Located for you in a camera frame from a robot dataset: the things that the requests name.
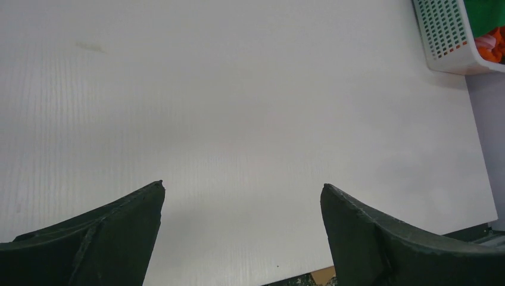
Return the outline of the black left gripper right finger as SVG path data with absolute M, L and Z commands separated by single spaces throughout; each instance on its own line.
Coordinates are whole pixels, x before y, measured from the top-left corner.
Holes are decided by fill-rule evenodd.
M 331 184 L 320 195 L 339 285 L 503 285 L 504 248 L 410 225 Z

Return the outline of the green t-shirt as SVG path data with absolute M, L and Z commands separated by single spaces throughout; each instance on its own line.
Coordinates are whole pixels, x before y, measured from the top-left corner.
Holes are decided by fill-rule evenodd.
M 504 0 L 464 0 L 474 38 L 504 26 Z

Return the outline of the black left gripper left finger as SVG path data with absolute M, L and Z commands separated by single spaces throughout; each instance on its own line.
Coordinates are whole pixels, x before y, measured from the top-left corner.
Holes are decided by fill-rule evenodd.
M 1 244 L 1 284 L 142 285 L 165 194 L 161 181 L 155 181 Z

